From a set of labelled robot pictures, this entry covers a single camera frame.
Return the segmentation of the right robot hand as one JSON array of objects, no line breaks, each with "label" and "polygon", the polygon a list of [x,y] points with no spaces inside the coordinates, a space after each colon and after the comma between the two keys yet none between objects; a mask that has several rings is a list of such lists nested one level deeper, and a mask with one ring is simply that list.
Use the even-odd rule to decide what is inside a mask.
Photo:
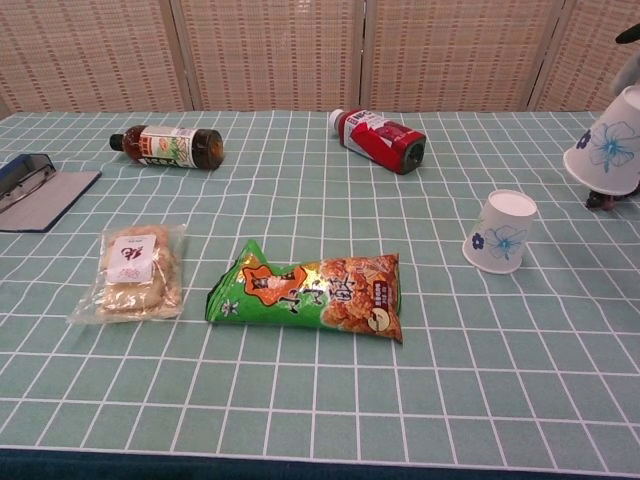
[{"label": "right robot hand", "polygon": [[[617,44],[631,44],[639,41],[640,24],[637,23],[621,32],[616,38]],[[639,81],[639,50],[636,50],[620,68],[611,82],[610,90],[614,96],[619,95],[625,88]]]}]

